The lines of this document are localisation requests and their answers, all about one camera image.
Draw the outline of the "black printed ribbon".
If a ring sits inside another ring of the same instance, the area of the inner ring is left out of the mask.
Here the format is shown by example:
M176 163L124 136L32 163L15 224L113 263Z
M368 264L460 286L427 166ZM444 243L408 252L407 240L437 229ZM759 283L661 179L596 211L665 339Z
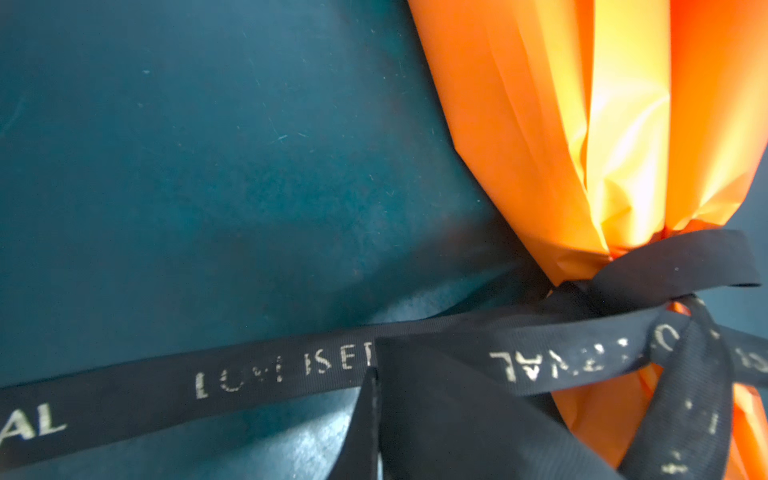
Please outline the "black printed ribbon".
M347 388L380 389L388 479L720 479L733 387L767 383L764 339L715 323L699 292L760 282L746 236L658 241L531 307L365 326L170 355L5 387L10 471L199 418ZM537 395L651 364L663 372L611 467Z

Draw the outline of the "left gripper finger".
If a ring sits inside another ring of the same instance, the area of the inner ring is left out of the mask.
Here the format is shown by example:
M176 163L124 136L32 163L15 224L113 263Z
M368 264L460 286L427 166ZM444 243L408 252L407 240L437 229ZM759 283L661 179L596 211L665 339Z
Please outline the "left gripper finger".
M379 475L380 389L378 371L369 367L350 418L347 434L328 480L376 480Z

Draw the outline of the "orange wrapping paper sheet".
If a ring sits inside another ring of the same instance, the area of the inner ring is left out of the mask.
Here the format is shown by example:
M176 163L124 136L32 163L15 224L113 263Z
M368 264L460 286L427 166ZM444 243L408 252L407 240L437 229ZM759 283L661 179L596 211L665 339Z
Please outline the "orange wrapping paper sheet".
M767 138L763 1L413 1L454 147L550 293L627 253L727 228ZM617 467L651 364L530 403ZM733 387L720 479L767 475L762 387Z

